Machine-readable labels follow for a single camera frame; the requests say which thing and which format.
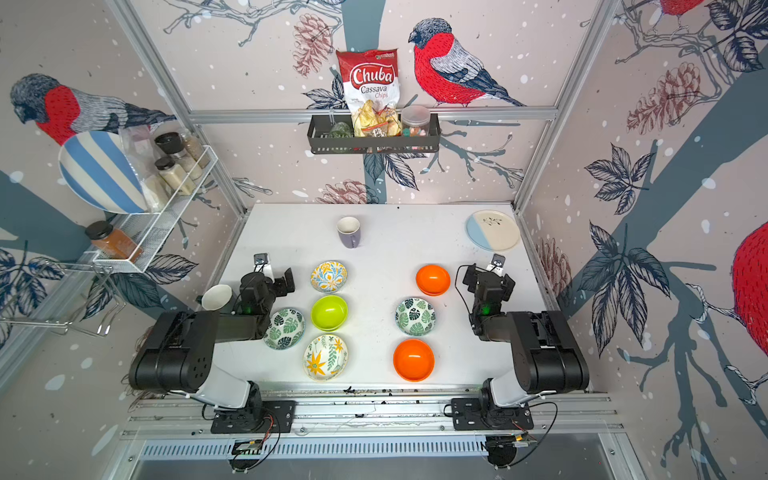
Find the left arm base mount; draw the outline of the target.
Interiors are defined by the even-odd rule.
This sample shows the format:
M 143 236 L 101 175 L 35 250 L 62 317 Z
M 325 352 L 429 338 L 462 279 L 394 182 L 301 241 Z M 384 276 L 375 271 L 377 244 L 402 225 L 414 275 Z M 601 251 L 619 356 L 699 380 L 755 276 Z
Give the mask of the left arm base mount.
M 259 409 L 215 410 L 212 434 L 234 435 L 255 433 L 287 434 L 291 431 L 297 402 L 266 401 Z

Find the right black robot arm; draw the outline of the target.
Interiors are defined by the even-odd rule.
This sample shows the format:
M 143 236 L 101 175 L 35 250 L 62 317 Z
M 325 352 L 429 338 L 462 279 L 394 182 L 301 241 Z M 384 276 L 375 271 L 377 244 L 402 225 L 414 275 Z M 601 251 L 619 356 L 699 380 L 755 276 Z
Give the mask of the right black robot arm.
M 561 311 L 505 311 L 515 281 L 502 271 L 500 256 L 486 269 L 475 264 L 461 268 L 462 284 L 473 295 L 471 303 L 464 303 L 472 332 L 482 341 L 509 345 L 512 353 L 512 369 L 481 387 L 478 413 L 484 425 L 511 425 L 542 394 L 587 389 L 588 365 Z

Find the blue yellow patterned bowl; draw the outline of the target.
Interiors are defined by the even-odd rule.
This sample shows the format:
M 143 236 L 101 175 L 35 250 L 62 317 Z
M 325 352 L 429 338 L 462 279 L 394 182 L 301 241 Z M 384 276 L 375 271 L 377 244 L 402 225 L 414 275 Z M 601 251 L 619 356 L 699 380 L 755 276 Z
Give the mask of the blue yellow patterned bowl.
M 325 261 L 317 265 L 311 275 L 310 284 L 319 292 L 338 292 L 348 279 L 346 266 L 339 261 Z

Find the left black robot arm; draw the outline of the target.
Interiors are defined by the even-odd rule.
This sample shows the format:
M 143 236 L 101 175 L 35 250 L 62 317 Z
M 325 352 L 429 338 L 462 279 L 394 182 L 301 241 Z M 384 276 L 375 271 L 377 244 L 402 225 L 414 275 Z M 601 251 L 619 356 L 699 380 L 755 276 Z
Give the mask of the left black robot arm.
M 221 307 L 162 314 L 132 361 L 130 387 L 187 395 L 219 410 L 258 412 L 258 385 L 217 366 L 215 345 L 264 338 L 276 299 L 294 291 L 291 269 L 277 279 L 256 269 L 241 278 L 238 294 Z

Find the yellow flower bowl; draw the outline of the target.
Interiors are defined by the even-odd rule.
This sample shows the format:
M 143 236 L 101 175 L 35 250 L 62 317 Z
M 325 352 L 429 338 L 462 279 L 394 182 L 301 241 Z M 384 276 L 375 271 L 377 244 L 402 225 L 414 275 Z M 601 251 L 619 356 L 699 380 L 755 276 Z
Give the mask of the yellow flower bowl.
M 302 366 L 311 380 L 325 382 L 338 377 L 345 369 L 348 359 L 349 351 L 345 341 L 338 335 L 323 334 L 313 339 L 306 347 Z

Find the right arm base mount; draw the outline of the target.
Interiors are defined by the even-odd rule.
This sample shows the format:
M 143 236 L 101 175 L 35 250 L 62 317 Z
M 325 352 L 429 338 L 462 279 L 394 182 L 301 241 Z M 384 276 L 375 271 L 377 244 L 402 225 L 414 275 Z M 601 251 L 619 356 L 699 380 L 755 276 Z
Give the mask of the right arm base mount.
M 449 407 L 449 417 L 457 431 L 527 431 L 534 428 L 530 410 L 524 407 L 498 407 L 474 397 L 453 398 Z

